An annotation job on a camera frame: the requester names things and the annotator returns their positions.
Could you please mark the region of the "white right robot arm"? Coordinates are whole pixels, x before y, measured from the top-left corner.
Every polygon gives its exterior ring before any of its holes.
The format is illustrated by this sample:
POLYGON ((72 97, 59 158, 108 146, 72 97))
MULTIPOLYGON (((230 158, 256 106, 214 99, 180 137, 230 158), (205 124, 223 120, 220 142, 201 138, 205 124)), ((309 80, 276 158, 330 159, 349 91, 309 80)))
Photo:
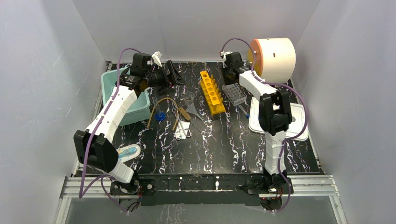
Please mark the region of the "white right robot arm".
POLYGON ((258 123, 266 140, 266 161, 263 170, 263 188, 276 193, 285 183, 283 141, 292 122, 287 92, 266 84, 264 79, 245 64, 239 52, 220 53, 223 59, 223 78, 238 83, 258 100, 258 123))

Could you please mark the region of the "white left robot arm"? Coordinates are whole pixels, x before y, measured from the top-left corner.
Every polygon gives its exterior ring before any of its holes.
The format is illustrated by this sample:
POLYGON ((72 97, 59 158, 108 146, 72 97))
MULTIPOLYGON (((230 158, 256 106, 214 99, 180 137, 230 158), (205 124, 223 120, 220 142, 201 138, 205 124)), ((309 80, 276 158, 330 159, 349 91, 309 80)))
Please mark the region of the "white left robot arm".
POLYGON ((101 112, 85 129, 73 136, 77 157, 84 167, 95 168, 121 183, 128 194, 139 190, 134 171, 125 165, 112 145, 114 134, 130 106, 149 87, 157 87, 160 93, 172 87, 185 85, 171 60, 161 63, 159 51, 152 55, 135 53, 132 64, 116 69, 116 80, 110 98, 101 112))

